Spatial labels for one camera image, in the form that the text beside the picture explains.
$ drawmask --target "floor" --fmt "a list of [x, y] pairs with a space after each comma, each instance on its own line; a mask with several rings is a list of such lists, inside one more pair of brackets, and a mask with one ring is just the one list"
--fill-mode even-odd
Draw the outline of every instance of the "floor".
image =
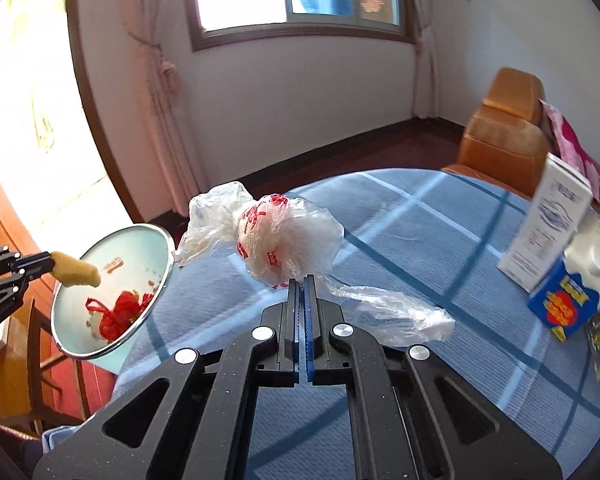
[[[241, 181], [253, 196], [260, 197], [354, 171], [378, 168], [438, 170], [456, 160], [461, 134], [461, 126], [442, 120], [406, 121], [303, 153], [247, 175]], [[176, 241], [187, 227], [187, 220], [182, 218], [159, 223]], [[88, 363], [84, 364], [83, 370], [93, 413], [110, 399], [115, 376]], [[79, 416], [70, 363], [64, 362], [53, 368], [51, 374], [63, 386], [62, 395], [54, 393], [56, 409]]]

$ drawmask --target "bread in plastic bag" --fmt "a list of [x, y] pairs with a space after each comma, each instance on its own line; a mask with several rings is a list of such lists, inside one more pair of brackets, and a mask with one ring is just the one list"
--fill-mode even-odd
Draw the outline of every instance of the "bread in plastic bag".
[[272, 194], [254, 200], [240, 182], [229, 182], [194, 197], [189, 226], [174, 258], [185, 265], [221, 246], [233, 246], [249, 273], [271, 286], [316, 276], [320, 297], [334, 296], [347, 321], [364, 326], [379, 342], [408, 346], [446, 339], [454, 320], [446, 310], [402, 292], [347, 286], [328, 277], [344, 238], [342, 225], [302, 198]]

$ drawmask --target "light blue bowl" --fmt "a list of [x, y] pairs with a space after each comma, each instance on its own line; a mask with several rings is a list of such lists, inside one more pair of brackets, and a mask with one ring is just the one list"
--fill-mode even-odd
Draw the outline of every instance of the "light blue bowl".
[[[173, 250], [173, 239], [166, 231], [154, 225], [135, 224], [108, 235], [84, 253], [80, 259], [100, 269], [102, 282], [98, 288], [58, 288], [51, 309], [51, 331], [58, 348], [69, 357], [119, 373], [138, 329], [151, 315], [169, 280], [180, 270], [174, 264]], [[124, 264], [107, 274], [104, 267], [116, 258], [121, 258]], [[93, 337], [87, 326], [90, 319], [84, 306], [87, 298], [95, 298], [112, 308], [123, 290], [136, 290], [142, 296], [154, 289], [148, 308], [124, 335], [110, 344]]]

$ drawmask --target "bowl rim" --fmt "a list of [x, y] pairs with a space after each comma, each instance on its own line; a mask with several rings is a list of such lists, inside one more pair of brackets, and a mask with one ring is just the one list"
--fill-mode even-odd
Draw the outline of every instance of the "bowl rim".
[[112, 233], [108, 234], [104, 238], [101, 238], [96, 243], [94, 243], [89, 249], [87, 249], [84, 252], [84, 254], [80, 257], [80, 260], [83, 259], [87, 255], [87, 253], [89, 251], [91, 251], [96, 245], [103, 243], [107, 238], [110, 238], [122, 231], [126, 231], [126, 230], [132, 229], [132, 228], [138, 228], [138, 227], [147, 228], [152, 231], [159, 232], [164, 237], [165, 241], [167, 242], [167, 251], [169, 253], [168, 258], [167, 258], [167, 267], [164, 271], [164, 275], [162, 276], [162, 280], [160, 280], [160, 283], [158, 284], [158, 288], [155, 291], [154, 296], [152, 297], [152, 300], [149, 302], [149, 305], [144, 310], [144, 312], [140, 315], [140, 317], [138, 317], [138, 319], [136, 319], [134, 321], [133, 325], [131, 325], [131, 327], [129, 327], [129, 329], [122, 336], [120, 336], [118, 339], [116, 339], [113, 343], [109, 343], [109, 344], [103, 346], [103, 348], [100, 348], [99, 350], [94, 350], [93, 352], [80, 354], [80, 353], [76, 353], [76, 352], [71, 352], [70, 350], [68, 350], [67, 348], [62, 346], [62, 343], [60, 342], [60, 340], [58, 338], [58, 332], [56, 332], [56, 323], [55, 323], [56, 301], [58, 300], [58, 295], [60, 293], [60, 290], [64, 287], [64, 285], [60, 285], [60, 287], [58, 287], [58, 290], [56, 290], [56, 293], [54, 295], [54, 302], [51, 305], [51, 333], [54, 338], [54, 341], [56, 342], [56, 345], [58, 345], [59, 351], [61, 351], [63, 354], [65, 354], [73, 359], [80, 360], [80, 361], [97, 359], [99, 357], [103, 357], [107, 354], [110, 354], [111, 352], [120, 348], [124, 343], [126, 343], [138, 331], [138, 329], [144, 324], [145, 320], [148, 318], [149, 314], [151, 313], [151, 310], [154, 307], [155, 300], [158, 298], [158, 295], [160, 294], [161, 290], [166, 286], [167, 279], [169, 278], [171, 271], [173, 270], [173, 266], [175, 265], [175, 259], [173, 257], [173, 251], [175, 251], [175, 243], [174, 243], [171, 235], [165, 229], [161, 228], [160, 226], [153, 225], [153, 224], [133, 224], [133, 225], [129, 225], [127, 227], [123, 227], [122, 229], [113, 231]]

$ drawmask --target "white wall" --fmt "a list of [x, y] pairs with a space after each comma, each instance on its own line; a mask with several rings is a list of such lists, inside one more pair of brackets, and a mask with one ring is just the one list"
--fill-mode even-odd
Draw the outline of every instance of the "white wall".
[[600, 162], [600, 13], [591, 0], [434, 0], [441, 115], [465, 124], [501, 66], [536, 74]]
[[[170, 208], [132, 91], [116, 0], [79, 0], [96, 106], [142, 215]], [[160, 42], [183, 79], [185, 142], [214, 186], [411, 117], [413, 46], [362, 38], [279, 38], [193, 53], [184, 0], [168, 0]]]
[[155, 151], [144, 133], [133, 93], [128, 42], [116, 0], [78, 0], [82, 47], [111, 151], [140, 214], [147, 220], [171, 208]]
[[411, 117], [413, 46], [362, 38], [276, 38], [193, 53], [184, 0], [160, 42], [184, 82], [187, 149], [211, 185]]

